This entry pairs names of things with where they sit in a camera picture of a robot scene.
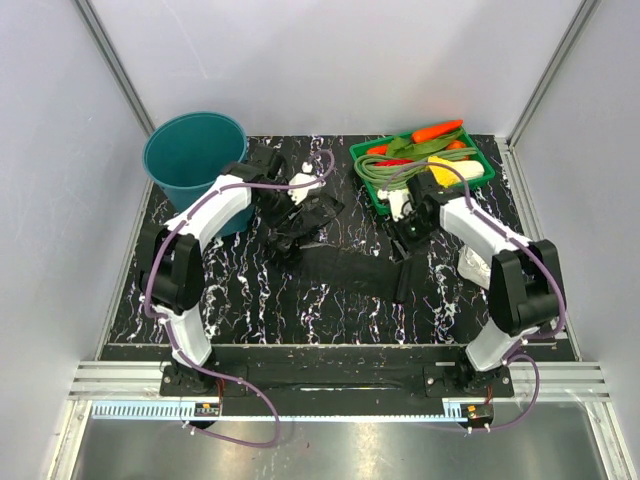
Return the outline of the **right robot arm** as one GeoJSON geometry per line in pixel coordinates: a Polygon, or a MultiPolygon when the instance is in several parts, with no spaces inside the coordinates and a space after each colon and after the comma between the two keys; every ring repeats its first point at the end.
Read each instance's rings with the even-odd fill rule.
{"type": "Polygon", "coordinates": [[[504,364],[522,340],[553,319],[566,320],[566,299],[558,250],[548,240],[532,241],[485,212],[468,190],[444,189],[429,171],[407,182],[409,211],[394,222],[401,241],[412,246],[436,230],[461,240],[489,266],[490,319],[465,348],[465,365],[455,375],[469,396],[491,382],[490,370],[504,364]]]}

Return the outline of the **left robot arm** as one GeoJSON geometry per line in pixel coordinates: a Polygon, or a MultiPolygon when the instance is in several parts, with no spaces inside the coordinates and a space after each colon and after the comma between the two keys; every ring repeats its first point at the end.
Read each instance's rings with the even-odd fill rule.
{"type": "Polygon", "coordinates": [[[193,394],[213,390],[217,372],[206,364],[212,347],[204,332],[199,302],[204,291],[203,252],[233,217],[263,202],[278,216],[299,206],[324,176],[314,175],[309,163],[292,179],[277,178],[283,157],[270,147],[256,149],[252,160],[224,167],[213,184],[185,211],[141,233],[144,252],[138,282],[144,312],[163,324],[173,358],[186,366],[182,383],[193,394]]]}

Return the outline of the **black trash bag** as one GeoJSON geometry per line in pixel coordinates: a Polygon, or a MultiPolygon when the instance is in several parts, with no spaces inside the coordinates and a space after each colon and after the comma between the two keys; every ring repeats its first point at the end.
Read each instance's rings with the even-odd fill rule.
{"type": "Polygon", "coordinates": [[[394,261],[315,240],[343,209],[343,203],[327,194],[310,195],[270,228],[268,259],[281,271],[309,281],[405,303],[412,286],[412,260],[405,253],[394,261]]]}

